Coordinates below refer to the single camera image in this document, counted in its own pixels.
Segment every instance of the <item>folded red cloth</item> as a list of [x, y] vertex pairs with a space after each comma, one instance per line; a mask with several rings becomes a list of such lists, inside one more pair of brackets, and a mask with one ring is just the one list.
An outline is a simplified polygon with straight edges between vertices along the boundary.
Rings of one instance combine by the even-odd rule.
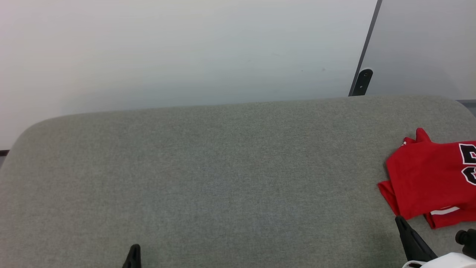
[[378, 188], [395, 215], [425, 215], [432, 228], [476, 220], [476, 141], [437, 144], [418, 128], [387, 170]]

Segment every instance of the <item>gray fabric surface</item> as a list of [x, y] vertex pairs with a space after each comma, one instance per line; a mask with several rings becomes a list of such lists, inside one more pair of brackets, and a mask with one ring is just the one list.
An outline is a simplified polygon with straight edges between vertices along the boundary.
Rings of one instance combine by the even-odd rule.
[[[376, 184], [404, 136], [476, 140], [439, 97], [350, 97], [66, 116], [0, 170], [2, 267], [401, 267]], [[465, 223], [409, 221], [438, 255]]]

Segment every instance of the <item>white robot part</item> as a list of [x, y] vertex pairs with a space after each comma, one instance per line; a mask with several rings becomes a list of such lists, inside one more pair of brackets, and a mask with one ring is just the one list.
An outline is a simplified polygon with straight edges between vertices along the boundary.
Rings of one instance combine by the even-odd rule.
[[476, 268], [476, 259], [461, 253], [451, 252], [429, 262], [409, 261], [403, 268], [411, 268], [412, 264], [419, 264], [421, 268]]

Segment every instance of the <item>black metal bracket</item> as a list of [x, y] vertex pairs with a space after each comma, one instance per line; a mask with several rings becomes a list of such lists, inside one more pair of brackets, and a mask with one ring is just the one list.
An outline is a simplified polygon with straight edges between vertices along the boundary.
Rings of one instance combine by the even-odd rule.
[[371, 69], [362, 70], [357, 77], [356, 85], [352, 90], [352, 96], [363, 96], [367, 92], [368, 84], [374, 72]]

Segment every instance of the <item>black trim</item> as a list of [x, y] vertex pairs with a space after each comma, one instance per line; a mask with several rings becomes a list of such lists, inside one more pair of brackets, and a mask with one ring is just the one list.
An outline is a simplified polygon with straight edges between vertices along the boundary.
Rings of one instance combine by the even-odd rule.
[[360, 55], [360, 59], [358, 61], [356, 74], [354, 75], [352, 86], [350, 87], [349, 96], [355, 96], [354, 87], [357, 82], [358, 74], [360, 73], [360, 68], [362, 67], [362, 62], [364, 61], [365, 52], [367, 51], [367, 46], [370, 41], [370, 37], [372, 36], [372, 31], [374, 30], [375, 22], [377, 21], [377, 15], [381, 5], [382, 5], [382, 0], [377, 0], [377, 5], [375, 6], [375, 10], [374, 10], [374, 16], [372, 17], [372, 21], [370, 22], [370, 26], [368, 28], [367, 38], [365, 38], [364, 48], [362, 49], [362, 54]]

